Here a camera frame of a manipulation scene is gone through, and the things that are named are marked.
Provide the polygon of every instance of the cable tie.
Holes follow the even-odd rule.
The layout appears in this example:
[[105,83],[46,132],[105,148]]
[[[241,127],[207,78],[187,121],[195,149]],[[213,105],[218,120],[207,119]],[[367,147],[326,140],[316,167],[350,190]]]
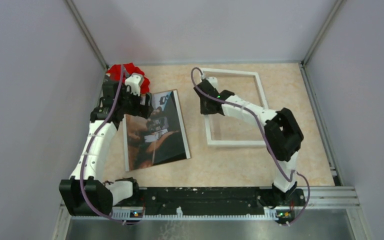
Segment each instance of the cable tie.
[[82,156],[97,156],[96,154],[91,154],[91,153],[88,153],[87,151],[83,152],[81,155]]
[[244,101],[244,104],[240,107],[240,116],[244,120],[244,108],[250,104],[249,101]]
[[104,133],[98,133],[98,134],[94,134],[94,133],[89,133],[88,137],[99,137],[99,138],[103,138],[105,137],[105,134]]

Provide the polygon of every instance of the aluminum frame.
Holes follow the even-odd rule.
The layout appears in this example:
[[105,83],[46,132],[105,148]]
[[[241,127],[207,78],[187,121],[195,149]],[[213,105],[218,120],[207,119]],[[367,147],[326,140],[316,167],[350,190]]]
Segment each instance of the aluminum frame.
[[[253,77],[257,85],[257,91],[260,102],[265,108],[269,107],[266,95],[264,94],[263,85],[261,84],[258,72],[252,71],[238,71],[217,68],[201,68],[204,75],[213,74],[226,74],[227,76],[246,76]],[[211,147],[265,147],[266,143],[263,140],[214,140],[211,137],[211,124],[210,116],[204,115],[205,135],[208,146]]]
[[[303,188],[304,195],[307,196],[308,191]],[[360,207],[360,202],[357,193],[352,186],[313,186],[310,187],[311,197],[307,209],[323,210],[323,209],[345,209],[348,214],[350,227],[356,240],[371,239],[368,225],[363,216]],[[276,207],[275,210],[287,210],[289,207]],[[295,209],[300,210],[302,207],[296,206]],[[114,207],[113,212],[118,213],[119,207]],[[120,212],[116,214],[119,220],[126,220],[128,214]],[[107,221],[99,216],[71,216],[67,208],[62,204],[59,208],[57,223],[54,228],[53,240],[64,240],[67,237],[68,229],[71,219],[91,220],[99,219]],[[273,221],[273,213],[268,210],[265,215],[235,215],[235,216],[187,216],[183,214],[167,215],[167,216],[149,216],[145,217],[143,221],[220,221],[220,220],[235,220],[235,221],[253,221],[253,220],[267,220]]]
[[[95,43],[93,36],[91,35],[86,24],[84,23],[81,17],[81,14],[77,10],[76,6],[74,5],[73,0],[64,0],[64,1],[66,2],[70,12],[73,14],[73,17],[77,22],[79,29],[82,31],[84,37],[86,38],[87,42],[89,43],[90,47],[92,48],[93,52],[98,58],[99,63],[104,69],[106,69],[108,67],[107,63],[102,53],[100,52],[97,44]],[[328,17],[326,18],[324,24],[322,25],[318,35],[314,39],[313,44],[309,48],[307,54],[305,55],[304,59],[300,64],[301,74],[304,79],[304,84],[308,92],[308,97],[310,99],[311,106],[313,107],[314,115],[316,117],[317,127],[319,128],[323,146],[325,147],[325,150],[326,150],[326,154],[331,166],[332,175],[334,176],[335,174],[337,174],[339,177],[342,174],[339,166],[337,166],[335,163],[335,153],[330,143],[329,134],[325,127],[326,125],[324,124],[323,116],[320,113],[320,107],[318,105],[316,95],[314,94],[310,77],[308,76],[308,73],[306,71],[306,65],[311,60],[315,50],[323,40],[326,32],[328,32],[330,25],[332,24],[332,21],[338,15],[338,12],[344,5],[344,2],[346,2],[346,0],[336,1]],[[203,70],[206,70],[207,72],[209,72],[209,69],[211,68],[204,68]],[[224,70],[224,73],[228,74],[230,72],[240,72],[240,71]],[[256,78],[258,79],[257,85],[259,84],[261,85],[260,78],[258,75],[256,76]],[[265,107],[268,107],[267,100],[264,102],[263,99],[260,99],[260,100],[262,100]],[[265,145],[254,145],[251,147],[264,147],[264,146]],[[351,225],[351,229],[353,231],[353,235],[355,239],[356,240],[372,239],[371,232],[368,228],[366,219],[363,215],[354,187],[332,186],[332,187],[311,187],[310,189],[311,189],[311,197],[310,197],[310,203],[308,206],[309,209],[346,209],[349,223]],[[53,240],[66,239],[71,219],[72,219],[72,216],[68,213],[68,210],[65,207],[64,203],[61,204],[59,207],[59,213],[58,213],[56,225],[55,225],[53,236],[52,236]]]

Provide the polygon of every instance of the metal strip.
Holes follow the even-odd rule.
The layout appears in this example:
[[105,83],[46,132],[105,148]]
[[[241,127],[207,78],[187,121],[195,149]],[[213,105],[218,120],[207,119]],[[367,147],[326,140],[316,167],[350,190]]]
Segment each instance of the metal strip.
[[[143,218],[130,217],[130,210],[121,209],[120,207],[113,207],[112,218],[116,220],[137,221],[137,220],[152,220],[152,221],[253,221],[253,220],[265,220],[276,221],[277,217],[276,209],[264,208],[264,215],[183,215],[182,212],[178,212],[176,215],[145,215]],[[73,216],[73,220],[87,220],[98,219],[106,220],[104,217],[98,216]]]
[[324,151],[326,152],[327,160],[331,167],[337,172],[337,176],[339,178],[339,182],[343,185],[341,176],[342,172],[340,166],[338,165],[336,159],[335,152],[332,147],[332,142],[329,137],[328,129],[326,128],[325,119],[323,118],[322,111],[317,100],[316,93],[314,92],[313,83],[308,75],[307,68],[300,63],[299,69],[301,71],[302,79],[304,80],[304,85],[307,90],[308,99],[310,100],[311,108],[314,112],[315,121],[317,123],[318,131],[320,132],[321,142],[323,143]]
[[338,12],[340,8],[343,6],[343,4],[346,2],[346,0],[336,0],[335,5],[333,6],[332,10],[330,11],[329,15],[327,16],[326,21],[324,21],[323,25],[321,26],[320,31],[318,32],[317,36],[315,37],[313,43],[311,44],[307,54],[304,57],[304,60],[302,61],[302,64],[306,66],[309,61],[311,60],[315,50],[319,46],[319,44],[322,42],[323,37],[325,36],[326,32],[328,31],[328,28],[331,26],[332,22],[334,21],[335,17],[338,15]]
[[[305,210],[348,210],[348,209],[360,209],[361,207],[358,205],[347,205],[347,204],[339,204],[339,205],[331,205],[331,204],[325,204],[325,205],[310,205],[305,208]],[[275,210],[288,210],[290,209],[288,206],[277,206]],[[294,206],[295,210],[301,210],[303,209],[302,206]]]
[[98,45],[96,44],[94,38],[92,37],[91,32],[86,26],[85,21],[83,21],[83,18],[80,15],[79,10],[77,9],[73,0],[63,0],[63,1],[67,4],[68,9],[73,15],[75,21],[77,22],[78,28],[83,33],[83,36],[86,38],[86,41],[89,43],[89,46],[92,48],[93,53],[95,54],[96,58],[98,58],[99,63],[106,70],[108,68],[108,64],[105,61],[101,51],[99,50]]
[[355,209],[360,208],[356,190],[353,187],[311,187],[309,209]]
[[69,211],[66,206],[61,205],[59,207],[58,217],[56,219],[55,228],[53,229],[52,240],[64,240],[66,239],[67,232],[69,230],[69,225],[72,216],[70,216]]
[[183,61],[145,61],[137,62],[140,66],[167,66],[167,65],[219,65],[219,64],[296,64],[300,63],[302,59],[289,59],[289,60],[183,60]]
[[351,225],[352,232],[355,240],[371,240],[372,233],[363,215],[361,208],[347,209],[349,224]]

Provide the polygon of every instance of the white picture frame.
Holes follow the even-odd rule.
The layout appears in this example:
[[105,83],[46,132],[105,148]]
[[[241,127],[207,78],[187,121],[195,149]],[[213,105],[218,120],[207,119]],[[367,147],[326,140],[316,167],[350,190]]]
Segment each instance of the white picture frame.
[[[269,108],[267,103],[266,95],[264,94],[263,85],[261,84],[260,76],[258,72],[252,71],[238,71],[238,70],[227,70],[227,69],[216,69],[216,68],[201,68],[203,74],[206,76],[208,74],[224,74],[226,76],[246,76],[253,77],[257,86],[258,96],[260,102],[264,105],[265,108]],[[204,124],[205,124],[205,135],[208,146],[212,147],[265,147],[266,143],[264,140],[214,140],[211,137],[211,124],[210,116],[204,115]]]

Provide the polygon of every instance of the beige floor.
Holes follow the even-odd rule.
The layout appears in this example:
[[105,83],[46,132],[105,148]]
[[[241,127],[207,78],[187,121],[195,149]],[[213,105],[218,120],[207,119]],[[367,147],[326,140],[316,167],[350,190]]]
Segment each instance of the beige floor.
[[[142,187],[249,187],[271,186],[275,164],[265,148],[225,148],[207,146],[199,98],[193,90],[190,71],[194,65],[141,66],[150,79],[151,92],[177,89],[191,159],[125,171],[123,130],[114,137],[104,179],[134,177]],[[332,186],[334,182],[320,139],[316,120],[298,64],[217,64],[202,68],[257,72],[270,109],[292,110],[304,134],[297,170],[312,186]],[[218,90],[230,90],[254,104],[261,104],[252,77],[217,76]],[[257,128],[239,120],[211,116],[215,140],[261,140]],[[298,179],[298,185],[305,182]]]

